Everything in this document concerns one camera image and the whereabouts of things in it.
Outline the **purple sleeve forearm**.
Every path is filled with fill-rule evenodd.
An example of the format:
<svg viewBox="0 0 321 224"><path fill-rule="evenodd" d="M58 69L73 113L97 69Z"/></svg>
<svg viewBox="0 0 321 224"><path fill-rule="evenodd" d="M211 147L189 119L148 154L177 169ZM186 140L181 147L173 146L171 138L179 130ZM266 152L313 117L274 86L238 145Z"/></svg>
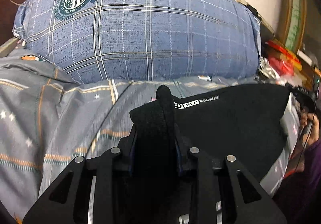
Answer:
<svg viewBox="0 0 321 224"><path fill-rule="evenodd" d="M287 177L273 197L288 223L320 223L320 140L305 150L305 168Z"/></svg>

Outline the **person's right hand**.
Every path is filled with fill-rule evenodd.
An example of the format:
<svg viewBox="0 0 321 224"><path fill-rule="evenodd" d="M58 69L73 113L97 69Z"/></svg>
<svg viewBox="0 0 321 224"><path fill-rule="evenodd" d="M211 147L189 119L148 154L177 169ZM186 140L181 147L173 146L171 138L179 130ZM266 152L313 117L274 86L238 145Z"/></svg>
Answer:
<svg viewBox="0 0 321 224"><path fill-rule="evenodd" d="M301 112L301 139L305 147L313 145L319 139L319 120L314 113Z"/></svg>

